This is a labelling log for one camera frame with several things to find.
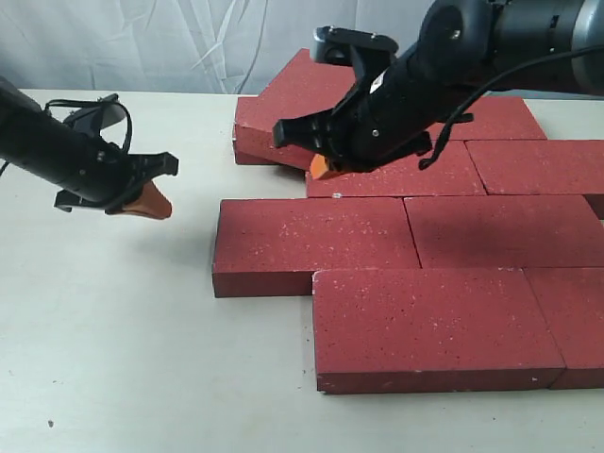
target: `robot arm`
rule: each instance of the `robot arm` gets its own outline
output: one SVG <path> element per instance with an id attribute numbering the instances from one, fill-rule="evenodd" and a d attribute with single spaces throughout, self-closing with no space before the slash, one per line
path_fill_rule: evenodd
<path id="1" fill-rule="evenodd" d="M 79 110 L 60 122 L 51 107 Z M 101 130 L 125 118 L 124 145 L 105 142 Z M 61 187 L 55 201 L 61 210 L 170 217 L 172 206 L 153 179 L 175 176 L 178 160 L 168 153 L 128 154 L 131 134 L 130 115 L 117 94 L 94 102 L 51 101 L 42 109 L 0 77 L 0 158 Z"/>
<path id="2" fill-rule="evenodd" d="M 384 36 L 323 27 L 317 62 L 351 66 L 333 109 L 280 120 L 277 147 L 313 151 L 314 177 L 371 172 L 410 155 L 425 170 L 487 91 L 604 94 L 604 0 L 436 0 L 417 42 L 396 57 Z M 433 144 L 426 132 L 445 123 Z"/>

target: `red paver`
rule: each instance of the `red paver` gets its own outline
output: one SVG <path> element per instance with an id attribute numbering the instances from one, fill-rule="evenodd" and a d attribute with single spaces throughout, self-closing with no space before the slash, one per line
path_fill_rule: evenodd
<path id="1" fill-rule="evenodd" d="M 564 367 L 520 270 L 325 271 L 313 290 L 329 394 L 543 389 Z"/>
<path id="2" fill-rule="evenodd" d="M 352 68 L 318 64 L 308 49 L 299 51 L 259 97 L 242 97 L 235 114 L 240 149 L 257 158 L 310 168 L 314 154 L 298 146 L 275 149 L 273 126 L 280 119 L 296 118 L 331 109 L 354 83 Z"/>
<path id="3" fill-rule="evenodd" d="M 488 193 L 587 195 L 604 218 L 604 141 L 488 141 L 467 147 Z"/>
<path id="4" fill-rule="evenodd" d="M 546 140 L 524 99 L 513 96 L 484 96 L 468 112 L 475 121 L 455 125 L 451 140 Z M 428 129 L 432 138 L 443 129 L 436 124 Z"/>
<path id="5" fill-rule="evenodd" d="M 486 194 L 463 142 L 451 142 L 438 163 L 426 171 L 408 157 L 369 174 L 320 181 L 307 175 L 307 196 L 421 196 Z"/>
<path id="6" fill-rule="evenodd" d="M 405 200 L 422 266 L 604 267 L 604 228 L 579 195 Z"/>
<path id="7" fill-rule="evenodd" d="M 233 155 L 235 156 L 235 163 L 238 165 L 276 165 L 275 162 L 271 162 L 270 160 L 246 154 L 240 148 L 241 145 L 237 143 L 237 130 L 233 127 Z"/>
<path id="8" fill-rule="evenodd" d="M 604 387 L 604 269 L 529 269 L 568 368 L 554 389 Z"/>
<path id="9" fill-rule="evenodd" d="M 315 271 L 418 268 L 395 198 L 225 200 L 213 264 L 218 297 L 310 295 Z"/>

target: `red brick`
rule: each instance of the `red brick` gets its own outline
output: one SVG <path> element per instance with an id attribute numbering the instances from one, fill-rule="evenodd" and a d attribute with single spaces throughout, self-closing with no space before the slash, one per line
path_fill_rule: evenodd
<path id="1" fill-rule="evenodd" d="M 554 389 L 604 387 L 604 269 L 529 269 L 567 370 Z"/>
<path id="2" fill-rule="evenodd" d="M 235 156 L 235 163 L 238 165 L 275 165 L 275 162 L 270 160 L 257 158 L 251 156 L 241 150 L 241 145 L 237 142 L 237 130 L 233 127 L 233 155 Z"/>
<path id="3" fill-rule="evenodd" d="M 318 390 L 534 390 L 564 367 L 520 270 L 325 271 L 314 277 Z"/>
<path id="4" fill-rule="evenodd" d="M 418 268 L 399 199 L 226 200 L 213 264 L 217 297 L 310 295 L 315 271 Z"/>
<path id="5" fill-rule="evenodd" d="M 237 140 L 245 153 L 302 170 L 310 168 L 312 152 L 298 146 L 275 149 L 273 126 L 331 109 L 354 83 L 351 68 L 318 64 L 308 49 L 299 51 L 260 96 L 242 97 L 235 114 Z"/>
<path id="6" fill-rule="evenodd" d="M 439 162 L 420 172 L 409 157 L 369 174 L 317 181 L 307 175 L 307 196 L 421 196 L 486 194 L 463 142 L 451 142 Z"/>
<path id="7" fill-rule="evenodd" d="M 405 203 L 423 267 L 604 267 L 604 228 L 579 195 Z"/>
<path id="8" fill-rule="evenodd" d="M 587 195 L 604 218 L 604 141 L 468 142 L 488 193 Z"/>
<path id="9" fill-rule="evenodd" d="M 546 140 L 547 136 L 535 120 L 525 101 L 512 96 L 485 96 L 468 112 L 474 113 L 473 123 L 455 125 L 451 140 Z M 429 129 L 434 140 L 443 129 Z"/>

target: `white fabric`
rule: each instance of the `white fabric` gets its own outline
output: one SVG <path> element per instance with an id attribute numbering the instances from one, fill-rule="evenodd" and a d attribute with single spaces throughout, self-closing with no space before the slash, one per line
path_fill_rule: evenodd
<path id="1" fill-rule="evenodd" d="M 257 93 L 317 26 L 407 48 L 431 0 L 4 0 L 0 74 L 19 88 Z"/>

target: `cable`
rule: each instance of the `cable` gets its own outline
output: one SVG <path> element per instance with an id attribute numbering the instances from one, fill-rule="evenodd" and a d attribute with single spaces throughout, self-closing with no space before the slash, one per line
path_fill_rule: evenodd
<path id="1" fill-rule="evenodd" d="M 122 145 L 122 151 L 124 154 L 128 154 L 130 150 L 130 144 L 132 143 L 132 117 L 126 107 L 124 107 L 118 101 L 72 101 L 69 99 L 53 99 L 48 101 L 44 106 L 44 112 L 49 113 L 51 107 L 66 107 L 69 109 L 85 109 L 85 108 L 97 108 L 97 107 L 108 107 L 115 106 L 124 111 L 126 115 L 126 138 Z"/>
<path id="2" fill-rule="evenodd" d="M 2 167 L 0 167 L 0 177 L 4 174 L 4 172 L 6 172 L 9 165 L 10 163 L 8 163 L 7 161 L 2 164 Z"/>
<path id="3" fill-rule="evenodd" d="M 594 45 L 591 47 L 586 47 L 584 49 L 573 50 L 570 52 L 562 52 L 560 54 L 548 55 L 546 57 L 540 57 L 538 59 L 532 59 L 530 61 L 524 62 L 515 66 L 508 71 L 504 71 L 500 75 L 493 77 L 487 83 L 478 88 L 475 92 L 473 92 L 459 107 L 457 107 L 453 113 L 446 120 L 446 123 L 441 131 L 438 139 L 436 140 L 436 144 L 434 145 L 434 151 L 429 158 L 421 159 L 419 161 L 419 169 L 426 170 L 430 167 L 443 153 L 446 144 L 451 137 L 451 130 L 455 125 L 456 120 L 461 117 L 466 110 L 468 110 L 472 105 L 482 97 L 487 91 L 493 88 L 496 84 L 498 84 L 501 80 L 506 77 L 509 77 L 515 73 L 520 71 L 524 71 L 525 69 L 534 68 L 535 66 L 540 66 L 542 64 L 547 64 L 552 61 L 558 61 L 561 59 L 576 59 L 578 57 L 583 57 L 591 54 L 599 54 L 604 53 L 604 45 Z"/>

